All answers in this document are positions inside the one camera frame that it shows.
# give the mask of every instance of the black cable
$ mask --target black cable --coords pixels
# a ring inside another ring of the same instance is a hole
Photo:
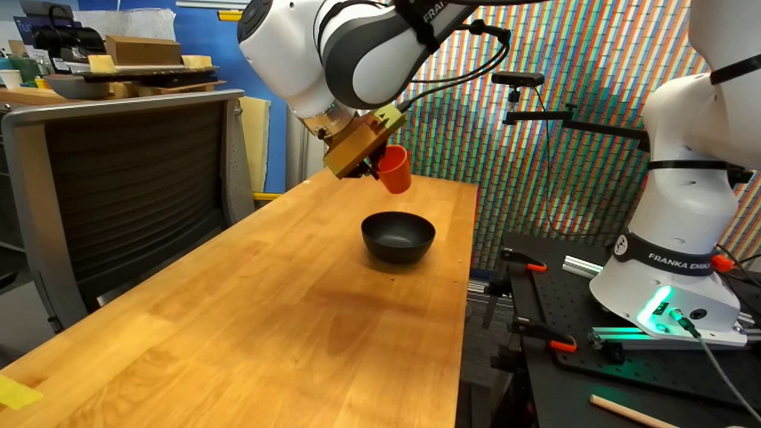
[[[539,110],[542,111],[549,111],[547,110],[547,104],[544,104],[544,100],[542,100],[542,92],[539,92],[539,88],[530,88],[532,92],[536,92],[536,97],[538,97],[538,103],[539,103]],[[542,166],[544,166],[544,192],[549,194],[549,186],[552,186],[552,172],[549,172],[549,144],[552,144],[552,141],[549,141],[549,126],[547,126],[547,132],[544,132],[544,149],[542,149]]]
[[[427,88],[427,90],[424,90],[424,92],[419,92],[419,94],[399,103],[398,110],[399,110],[399,111],[407,111],[407,110],[408,110],[415,100],[421,100],[421,97],[427,97],[427,94],[432,94],[432,92],[440,92],[440,90],[461,85],[461,82],[467,82],[467,80],[474,80],[474,78],[482,76],[482,74],[493,71],[493,69],[506,57],[506,47],[501,44],[496,54],[499,54],[499,60],[496,60],[490,69],[482,69],[481,74],[468,76],[468,78],[452,80],[452,82],[446,82],[446,85]]]
[[[754,262],[754,260],[759,260],[761,255],[751,255],[751,256],[744,256],[744,260],[739,260],[739,267],[744,267],[744,264],[750,264],[750,262]]]
[[[499,54],[501,54],[501,47],[488,60],[482,61],[481,67],[467,71],[467,74],[459,74],[459,76],[444,76],[444,78],[412,78],[408,82],[424,82],[424,85],[431,85],[431,82],[450,82],[450,80],[461,80],[461,78],[468,78],[474,74],[481,74],[482,69],[488,67],[494,67],[493,61],[501,61]]]
[[[715,252],[722,252],[722,255],[729,256],[733,264],[737,267],[737,269],[734,269],[734,271],[737,271],[737,279],[734,279],[734,276],[722,276],[722,279],[725,279],[722,282],[733,289],[733,295],[739,300],[739,305],[754,315],[754,320],[761,323],[761,309],[759,309],[756,305],[751,305],[741,292],[737,292],[737,288],[733,286],[733,279],[734,279],[734,280],[741,280],[741,282],[751,282],[751,286],[756,286],[759,289],[761,289],[761,286],[756,282],[756,279],[754,279],[751,274],[747,274],[747,271],[739,267],[737,256],[734,256],[727,246],[715,244]]]
[[[756,419],[756,422],[761,422],[759,411],[747,402],[747,397],[737,390],[737,386],[729,381],[729,375],[720,369],[715,353],[710,352],[710,348],[706,345],[701,332],[694,328],[694,323],[688,315],[683,315],[679,312],[677,312],[676,320],[700,342],[700,348],[706,352],[710,365],[715,369],[719,377],[729,387],[729,392],[737,397],[737,402]]]

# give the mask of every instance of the chair backrest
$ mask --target chair backrest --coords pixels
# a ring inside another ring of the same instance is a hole
[[[238,90],[17,110],[6,163],[59,325],[253,211]]]

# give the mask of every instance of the white robot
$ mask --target white robot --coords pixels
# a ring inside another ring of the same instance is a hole
[[[475,5],[254,0],[238,38],[262,80],[330,144],[327,156],[338,153],[327,162],[333,174],[348,176],[399,126],[381,113],[386,131],[366,137],[361,128],[377,124],[356,110],[393,103]],[[679,328],[689,318],[706,342],[747,345],[737,296],[714,274],[710,255],[737,208],[722,162],[761,166],[756,16],[759,0],[691,0],[689,42],[710,74],[668,80],[643,110],[652,141],[647,187],[589,288],[653,339],[691,339]]]

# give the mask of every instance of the green light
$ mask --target green light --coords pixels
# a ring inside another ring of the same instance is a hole
[[[652,312],[656,312],[656,307],[660,307],[660,302],[668,300],[671,292],[672,292],[671,286],[659,288],[656,295],[653,295],[653,296],[644,305],[644,309],[637,314],[637,320],[644,323],[644,325],[649,325],[649,328],[653,328],[653,325],[649,323],[649,315],[652,315]]]

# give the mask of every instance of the striped curtain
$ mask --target striped curtain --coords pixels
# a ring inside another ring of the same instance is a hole
[[[668,78],[704,71],[688,44],[688,0],[568,0],[481,6],[471,19],[513,31],[505,71],[544,74],[542,92],[519,110],[565,110],[577,122],[643,128],[640,107]],[[455,32],[419,78],[459,76],[496,51],[488,36]],[[412,85],[405,97],[426,90]],[[490,78],[421,97],[399,142],[414,172],[481,186],[474,267],[490,271],[506,233],[610,242],[625,226],[644,178],[634,141],[563,131],[559,122],[505,126],[508,90]],[[739,255],[759,250],[759,182],[741,189],[727,230]]]

